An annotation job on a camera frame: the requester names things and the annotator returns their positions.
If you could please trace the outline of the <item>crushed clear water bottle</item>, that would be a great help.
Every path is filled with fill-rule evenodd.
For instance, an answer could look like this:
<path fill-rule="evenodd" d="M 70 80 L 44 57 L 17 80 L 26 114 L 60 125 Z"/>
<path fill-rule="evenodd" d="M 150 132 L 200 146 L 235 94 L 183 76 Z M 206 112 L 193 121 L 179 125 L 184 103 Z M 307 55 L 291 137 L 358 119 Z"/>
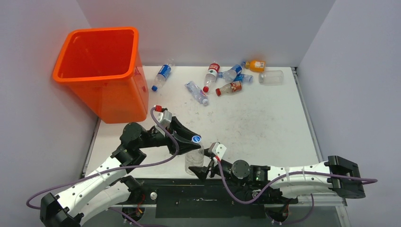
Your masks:
<path fill-rule="evenodd" d="M 203 104 L 204 106 L 207 106 L 209 104 L 209 99 L 207 95 L 193 81 L 187 82 L 184 86 L 197 102 Z"/>

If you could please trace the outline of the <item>red white label bottle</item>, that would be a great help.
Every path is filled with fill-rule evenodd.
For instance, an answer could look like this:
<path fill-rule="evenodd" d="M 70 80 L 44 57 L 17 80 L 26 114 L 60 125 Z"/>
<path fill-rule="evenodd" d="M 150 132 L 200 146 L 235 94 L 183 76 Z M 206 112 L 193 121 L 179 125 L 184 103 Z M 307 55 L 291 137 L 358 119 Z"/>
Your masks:
<path fill-rule="evenodd" d="M 209 65 L 208 71 L 205 75 L 203 92 L 208 93 L 212 85 L 216 82 L 218 78 L 218 73 L 220 70 L 220 65 L 216 62 Z"/>

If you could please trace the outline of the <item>orange juice bottle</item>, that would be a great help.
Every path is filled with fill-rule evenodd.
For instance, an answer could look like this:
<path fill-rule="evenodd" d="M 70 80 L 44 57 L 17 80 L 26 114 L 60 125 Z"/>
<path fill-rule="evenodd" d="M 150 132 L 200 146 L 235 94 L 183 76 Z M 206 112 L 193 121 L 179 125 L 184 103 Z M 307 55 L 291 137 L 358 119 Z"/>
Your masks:
<path fill-rule="evenodd" d="M 252 61 L 246 61 L 245 62 L 245 68 L 252 71 L 252 72 L 258 72 L 262 73 L 265 71 L 265 61 L 260 61 L 260 60 L 252 60 Z"/>

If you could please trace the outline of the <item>clear wide plastic jar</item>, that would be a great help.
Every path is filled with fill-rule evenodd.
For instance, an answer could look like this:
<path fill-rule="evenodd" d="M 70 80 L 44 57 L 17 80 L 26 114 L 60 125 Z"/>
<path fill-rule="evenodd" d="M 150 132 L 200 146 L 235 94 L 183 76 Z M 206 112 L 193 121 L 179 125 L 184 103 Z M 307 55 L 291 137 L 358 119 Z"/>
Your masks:
<path fill-rule="evenodd" d="M 281 70 L 270 70 L 259 74 L 259 83 L 262 85 L 282 85 L 284 73 Z"/>

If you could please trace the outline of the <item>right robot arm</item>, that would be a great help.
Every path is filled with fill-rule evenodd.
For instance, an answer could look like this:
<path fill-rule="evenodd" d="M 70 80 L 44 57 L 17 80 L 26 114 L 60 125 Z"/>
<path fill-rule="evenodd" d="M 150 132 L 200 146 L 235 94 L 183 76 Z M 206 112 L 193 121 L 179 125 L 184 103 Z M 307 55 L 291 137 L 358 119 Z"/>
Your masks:
<path fill-rule="evenodd" d="M 221 176 L 250 191 L 268 195 L 272 202 L 295 199 L 299 195 L 335 193 L 341 198 L 362 199 L 366 196 L 365 180 L 355 162 L 340 156 L 329 156 L 327 161 L 308 166 L 257 166 L 244 160 L 230 163 L 220 151 L 206 152 L 208 166 L 189 166 L 188 170 L 205 181 Z"/>

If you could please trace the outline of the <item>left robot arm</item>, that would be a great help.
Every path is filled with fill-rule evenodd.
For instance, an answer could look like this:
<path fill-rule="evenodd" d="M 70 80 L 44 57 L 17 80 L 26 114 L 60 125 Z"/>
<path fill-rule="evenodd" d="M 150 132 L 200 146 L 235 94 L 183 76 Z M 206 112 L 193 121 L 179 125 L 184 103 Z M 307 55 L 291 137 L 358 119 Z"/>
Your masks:
<path fill-rule="evenodd" d="M 129 173 L 146 158 L 141 149 L 166 146 L 174 155 L 199 149 L 200 135 L 169 117 L 162 127 L 150 130 L 127 124 L 120 145 L 95 171 L 79 183 L 41 199 L 40 220 L 46 227 L 80 227 L 98 213 L 121 203 L 140 200 L 140 184 Z"/>

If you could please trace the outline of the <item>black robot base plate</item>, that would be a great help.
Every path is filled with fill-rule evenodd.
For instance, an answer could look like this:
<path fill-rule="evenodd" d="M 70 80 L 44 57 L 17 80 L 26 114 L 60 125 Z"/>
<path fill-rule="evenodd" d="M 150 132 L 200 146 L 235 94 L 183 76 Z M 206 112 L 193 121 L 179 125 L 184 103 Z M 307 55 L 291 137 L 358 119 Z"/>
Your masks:
<path fill-rule="evenodd" d="M 140 185 L 122 211 L 136 220 L 154 209 L 156 218 L 265 218 L 266 211 L 287 211 L 298 199 L 287 199 L 278 190 L 267 189 L 252 204 L 241 204 L 227 193 L 220 179 L 139 178 Z"/>

